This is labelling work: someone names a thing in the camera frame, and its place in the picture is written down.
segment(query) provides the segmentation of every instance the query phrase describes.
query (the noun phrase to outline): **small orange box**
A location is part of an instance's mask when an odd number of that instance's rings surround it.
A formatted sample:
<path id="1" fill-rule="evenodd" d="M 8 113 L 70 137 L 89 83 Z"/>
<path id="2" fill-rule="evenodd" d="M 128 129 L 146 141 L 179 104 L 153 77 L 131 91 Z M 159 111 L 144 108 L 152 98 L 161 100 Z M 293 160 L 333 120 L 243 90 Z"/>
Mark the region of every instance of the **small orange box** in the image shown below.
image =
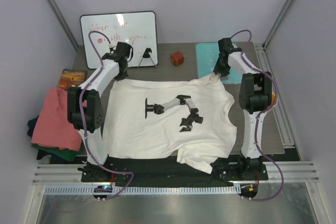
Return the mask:
<path id="1" fill-rule="evenodd" d="M 170 61 L 174 66 L 181 65 L 184 62 L 184 55 L 180 51 L 177 51 L 170 55 Z"/>

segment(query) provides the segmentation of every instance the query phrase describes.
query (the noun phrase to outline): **blue board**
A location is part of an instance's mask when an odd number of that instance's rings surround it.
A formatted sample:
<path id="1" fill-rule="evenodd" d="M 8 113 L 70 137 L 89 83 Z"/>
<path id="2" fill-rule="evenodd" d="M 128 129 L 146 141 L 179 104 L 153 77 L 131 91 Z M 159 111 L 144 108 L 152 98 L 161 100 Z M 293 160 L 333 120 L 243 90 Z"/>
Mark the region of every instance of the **blue board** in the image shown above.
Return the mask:
<path id="1" fill-rule="evenodd" d="M 197 71 L 199 78 L 207 76 L 213 72 L 218 59 L 218 54 L 218 43 L 198 43 L 196 45 Z M 222 83 L 241 83 L 241 76 L 233 68 L 230 69 L 230 74 L 226 78 L 227 79 L 223 80 Z"/>

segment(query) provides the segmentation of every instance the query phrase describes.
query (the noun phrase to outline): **black stand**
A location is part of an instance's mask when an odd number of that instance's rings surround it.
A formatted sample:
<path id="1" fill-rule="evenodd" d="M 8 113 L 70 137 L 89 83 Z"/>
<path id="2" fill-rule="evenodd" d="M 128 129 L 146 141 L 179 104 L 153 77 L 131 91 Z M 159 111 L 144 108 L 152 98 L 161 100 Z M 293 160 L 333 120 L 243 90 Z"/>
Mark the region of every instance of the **black stand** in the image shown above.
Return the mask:
<path id="1" fill-rule="evenodd" d="M 151 49 L 151 48 L 146 48 L 146 50 L 145 50 L 145 52 L 143 53 L 143 56 L 142 56 L 142 58 L 141 58 L 141 60 L 140 60 L 140 63 L 139 63 L 139 65 L 138 65 L 138 68 L 139 68 L 139 66 L 140 66 L 140 64 L 141 64 L 141 62 L 142 62 L 143 59 L 151 59 L 151 61 L 153 62 L 153 66 L 156 67 L 156 65 L 155 65 L 155 63 L 154 63 L 154 61 L 153 61 L 151 55 L 149 54 L 149 53 L 151 53 L 151 52 L 152 52 L 152 49 Z"/>
<path id="2" fill-rule="evenodd" d="M 113 170 L 109 162 L 109 157 L 106 159 L 103 165 L 109 170 Z M 108 182 L 111 181 L 111 173 L 103 170 L 98 165 L 92 165 L 89 162 L 83 168 L 78 168 L 77 170 L 82 172 L 82 182 Z"/>
<path id="3" fill-rule="evenodd" d="M 219 168 L 222 181 L 268 180 L 266 166 L 260 158 L 245 158 L 242 153 L 237 164 L 223 164 Z"/>

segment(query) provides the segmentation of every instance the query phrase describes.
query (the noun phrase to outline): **white cable tray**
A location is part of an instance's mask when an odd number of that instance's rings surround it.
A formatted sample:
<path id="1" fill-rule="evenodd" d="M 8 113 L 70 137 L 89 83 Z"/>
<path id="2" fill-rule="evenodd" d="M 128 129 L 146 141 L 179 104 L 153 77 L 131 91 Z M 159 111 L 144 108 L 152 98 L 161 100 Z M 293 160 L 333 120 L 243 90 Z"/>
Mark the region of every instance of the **white cable tray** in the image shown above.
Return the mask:
<path id="1" fill-rule="evenodd" d="M 94 193 L 97 185 L 48 185 L 44 195 L 108 195 L 116 194 L 122 187 L 113 186 L 113 193 Z M 121 195 L 202 195 L 202 194 L 240 194 L 240 184 L 232 187 L 206 188 L 156 188 L 156 187 L 128 187 Z"/>

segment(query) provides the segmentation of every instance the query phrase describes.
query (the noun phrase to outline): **gray tabletop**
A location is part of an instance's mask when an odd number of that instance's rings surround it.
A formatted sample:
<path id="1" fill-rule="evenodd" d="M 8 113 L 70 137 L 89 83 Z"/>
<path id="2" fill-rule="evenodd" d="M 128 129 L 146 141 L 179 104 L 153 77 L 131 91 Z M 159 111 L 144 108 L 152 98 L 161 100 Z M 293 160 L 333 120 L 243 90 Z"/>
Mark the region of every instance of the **gray tabletop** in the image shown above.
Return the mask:
<path id="1" fill-rule="evenodd" d="M 305 183 L 285 183 L 283 188 L 270 203 L 241 200 L 236 194 L 132 195 L 104 203 L 94 202 L 91 195 L 45 195 L 36 223 L 318 224 Z M 267 198 L 278 189 L 277 183 L 260 184 L 257 197 Z M 81 207 L 88 200 L 92 203 Z M 78 210 L 62 214 L 56 209 Z"/>
<path id="2" fill-rule="evenodd" d="M 259 67 L 253 43 L 237 42 L 236 44 L 239 47 L 243 47 L 248 59 L 256 67 Z M 190 81 L 197 79 L 196 45 L 197 43 L 158 44 L 157 60 L 159 64 L 157 68 L 129 68 L 129 79 L 144 81 Z M 177 67 L 175 67 L 170 62 L 171 53 L 176 51 L 180 51 L 185 56 L 184 63 Z M 87 67 L 83 46 L 79 47 L 72 68 L 75 70 L 87 70 L 87 76 L 90 76 L 94 72 L 94 69 L 91 70 Z M 112 86 L 113 81 L 110 82 L 101 96 L 101 102 L 104 111 L 107 109 Z M 224 86 L 226 90 L 235 98 L 235 103 L 229 112 L 229 118 L 231 122 L 237 126 L 237 140 L 233 147 L 232 153 L 238 154 L 244 140 L 244 114 L 238 102 L 240 84 L 226 84 Z M 285 152 L 273 112 L 269 112 L 264 120 L 261 148 L 266 154 L 283 154 Z M 80 154 L 85 154 L 85 150 L 82 149 Z"/>

